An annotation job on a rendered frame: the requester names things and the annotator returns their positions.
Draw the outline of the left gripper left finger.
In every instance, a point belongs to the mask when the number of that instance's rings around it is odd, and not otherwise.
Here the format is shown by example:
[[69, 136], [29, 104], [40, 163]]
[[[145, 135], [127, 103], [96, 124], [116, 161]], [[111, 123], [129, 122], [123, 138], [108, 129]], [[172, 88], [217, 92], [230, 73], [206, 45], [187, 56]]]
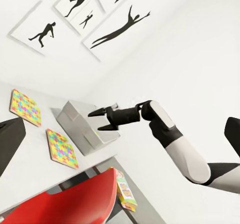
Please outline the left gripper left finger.
[[21, 117], [0, 122], [0, 177], [26, 136]]

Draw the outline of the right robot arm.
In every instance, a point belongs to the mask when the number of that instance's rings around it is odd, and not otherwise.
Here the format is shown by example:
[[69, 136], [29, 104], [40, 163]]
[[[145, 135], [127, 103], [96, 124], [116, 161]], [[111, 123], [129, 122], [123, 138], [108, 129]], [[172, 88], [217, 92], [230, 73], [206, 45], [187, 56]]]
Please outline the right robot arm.
[[106, 116], [110, 124], [101, 126], [98, 130], [119, 131], [120, 125], [140, 122], [140, 110], [142, 118], [150, 121], [152, 135], [162, 144], [183, 177], [194, 184], [240, 195], [240, 162], [207, 163], [175, 126], [159, 102], [149, 100], [126, 109], [121, 109], [116, 102], [112, 106], [91, 112], [88, 117]]

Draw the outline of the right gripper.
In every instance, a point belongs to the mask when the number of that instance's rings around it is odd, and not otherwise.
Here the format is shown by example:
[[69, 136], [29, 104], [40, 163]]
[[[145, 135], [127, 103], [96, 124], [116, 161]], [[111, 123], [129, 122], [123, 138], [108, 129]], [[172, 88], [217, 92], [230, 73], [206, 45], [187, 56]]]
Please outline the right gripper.
[[101, 126], [98, 128], [99, 131], [119, 131], [120, 125], [130, 124], [130, 120], [128, 119], [128, 109], [121, 109], [113, 111], [111, 106], [106, 108], [99, 108], [94, 112], [91, 112], [88, 117], [98, 117], [98, 116], [106, 116], [107, 120], [110, 122], [109, 125]]

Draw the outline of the board game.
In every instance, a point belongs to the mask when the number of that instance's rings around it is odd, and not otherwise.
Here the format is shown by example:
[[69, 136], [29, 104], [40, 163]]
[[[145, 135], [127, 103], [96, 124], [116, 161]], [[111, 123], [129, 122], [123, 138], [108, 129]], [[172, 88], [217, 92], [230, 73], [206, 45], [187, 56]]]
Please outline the board game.
[[126, 209], [129, 209], [131, 211], [135, 211], [135, 207], [137, 206], [137, 203], [134, 199], [134, 196], [130, 190], [130, 187], [125, 179], [124, 174], [116, 170], [116, 180], [117, 180], [117, 195], [120, 199], [120, 202], [122, 206]]

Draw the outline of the jigsaw puzzle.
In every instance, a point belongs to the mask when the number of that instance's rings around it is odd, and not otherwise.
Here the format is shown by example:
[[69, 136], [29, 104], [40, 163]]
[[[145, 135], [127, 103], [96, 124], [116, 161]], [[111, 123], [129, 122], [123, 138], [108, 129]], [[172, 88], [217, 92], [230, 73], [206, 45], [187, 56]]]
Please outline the jigsaw puzzle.
[[34, 105], [37, 105], [34, 100], [20, 91], [13, 89], [10, 110], [19, 115], [22, 119], [41, 127], [41, 112], [40, 109]]
[[47, 135], [52, 159], [72, 168], [79, 169], [73, 146], [67, 144], [69, 140], [49, 128], [47, 128]]

